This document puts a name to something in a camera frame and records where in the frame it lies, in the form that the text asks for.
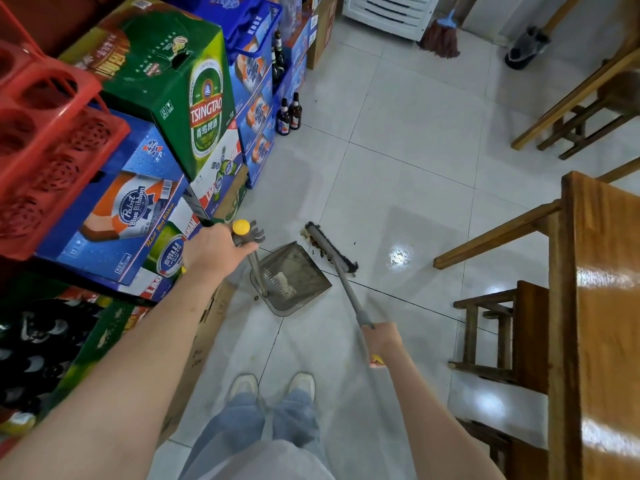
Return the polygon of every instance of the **red plastic basket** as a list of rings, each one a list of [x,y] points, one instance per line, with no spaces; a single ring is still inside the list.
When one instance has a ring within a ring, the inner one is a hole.
[[[0,9],[17,23],[1,0]],[[25,260],[129,126],[109,114],[95,76],[43,55],[18,30],[23,44],[0,40],[0,255]]]

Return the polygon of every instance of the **jeans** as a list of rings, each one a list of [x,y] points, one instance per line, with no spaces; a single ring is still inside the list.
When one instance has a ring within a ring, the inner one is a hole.
[[[209,421],[196,440],[182,468],[179,480],[206,449],[206,458],[199,460],[195,472],[198,478],[229,457],[260,441],[265,415],[256,396],[248,392],[235,395],[215,417]],[[273,410],[273,439],[285,440],[298,448],[316,455],[328,468],[320,446],[320,428],[313,411],[311,397],[303,390],[294,389]]]

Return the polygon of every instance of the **left arm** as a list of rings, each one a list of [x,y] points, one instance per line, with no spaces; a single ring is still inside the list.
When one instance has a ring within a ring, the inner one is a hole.
[[[188,272],[0,462],[0,478],[146,478],[204,307],[256,248],[236,248],[222,224],[202,229],[185,248]]]

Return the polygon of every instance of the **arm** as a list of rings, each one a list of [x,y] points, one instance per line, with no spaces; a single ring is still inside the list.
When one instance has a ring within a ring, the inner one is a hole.
[[[236,248],[222,224],[202,229],[185,247],[187,273],[0,462],[0,478],[146,478],[204,307],[256,248]]]
[[[402,345],[396,324],[363,327],[370,354],[384,360],[404,419],[420,480],[504,480],[500,470],[438,402]]]

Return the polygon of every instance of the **shoe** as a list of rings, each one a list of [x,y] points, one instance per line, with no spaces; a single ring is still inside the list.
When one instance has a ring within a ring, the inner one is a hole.
[[[231,391],[229,391],[229,400],[244,392],[258,396],[258,381],[253,374],[243,374],[236,378],[231,386]]]
[[[293,376],[291,384],[289,384],[289,392],[294,389],[302,389],[311,397],[311,402],[314,402],[316,398],[316,381],[311,374],[299,372]]]

